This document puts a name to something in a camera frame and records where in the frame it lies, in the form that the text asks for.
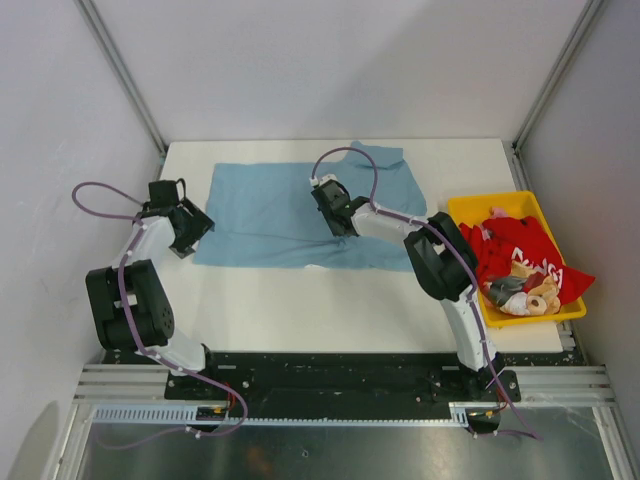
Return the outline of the light blue t shirt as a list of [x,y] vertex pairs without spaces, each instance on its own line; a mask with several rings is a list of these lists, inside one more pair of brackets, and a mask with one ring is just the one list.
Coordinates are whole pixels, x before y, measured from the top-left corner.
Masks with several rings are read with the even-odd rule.
[[372,195],[384,208],[426,214],[426,200],[402,149],[359,141],[351,147],[319,167],[311,162],[216,165],[206,205],[215,229],[199,241],[195,263],[410,270],[404,249],[370,237],[334,237],[317,209],[309,178],[334,174],[352,197]]

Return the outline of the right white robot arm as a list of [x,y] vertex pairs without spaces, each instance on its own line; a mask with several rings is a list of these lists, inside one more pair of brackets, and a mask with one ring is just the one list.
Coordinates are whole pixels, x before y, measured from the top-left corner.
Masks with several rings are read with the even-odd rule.
[[440,302],[466,372],[463,393],[484,401],[503,384],[504,363],[489,338],[479,308],[477,258],[452,218],[423,220],[384,209],[366,197],[352,199],[332,175],[312,178],[311,194],[335,236],[371,237],[403,248],[422,290]]

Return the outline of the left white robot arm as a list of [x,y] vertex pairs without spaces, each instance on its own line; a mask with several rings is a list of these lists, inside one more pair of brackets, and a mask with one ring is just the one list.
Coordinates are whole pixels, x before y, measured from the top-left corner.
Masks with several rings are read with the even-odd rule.
[[202,400],[219,392],[221,376],[206,366],[206,347],[176,326],[158,270],[168,252],[180,259],[193,254],[213,228],[213,220],[187,198],[167,206],[148,201],[112,264],[85,278],[102,347],[147,356],[177,375],[189,372],[185,385]]

